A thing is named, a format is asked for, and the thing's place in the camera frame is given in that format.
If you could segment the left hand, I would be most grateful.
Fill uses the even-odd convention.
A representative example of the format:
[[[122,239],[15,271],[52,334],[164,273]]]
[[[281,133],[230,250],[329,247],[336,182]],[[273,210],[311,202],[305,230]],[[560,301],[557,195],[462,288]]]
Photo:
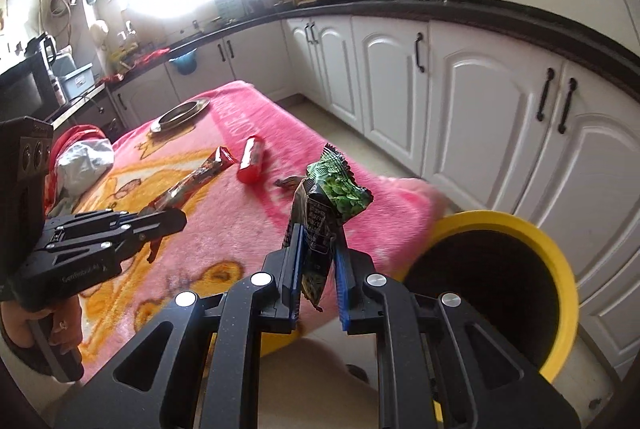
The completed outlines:
[[[62,354],[76,349],[84,337],[82,310],[77,296],[37,312],[23,309],[16,301],[4,301],[1,304],[1,321],[9,341],[23,349],[35,345],[34,327],[44,327],[49,345],[58,347]]]

